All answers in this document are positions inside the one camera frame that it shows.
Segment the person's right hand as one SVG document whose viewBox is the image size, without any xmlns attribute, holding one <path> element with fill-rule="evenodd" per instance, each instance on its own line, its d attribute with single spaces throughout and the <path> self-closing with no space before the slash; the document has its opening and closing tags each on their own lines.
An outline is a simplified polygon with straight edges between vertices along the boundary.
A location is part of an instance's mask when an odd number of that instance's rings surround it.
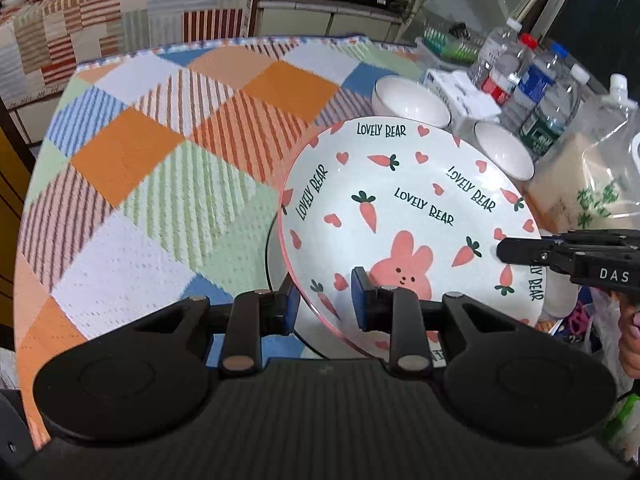
<svg viewBox="0 0 640 480">
<path fill-rule="evenodd" d="M 640 375 L 640 330 L 639 308 L 627 295 L 618 296 L 620 300 L 620 365 L 631 379 Z"/>
</svg>

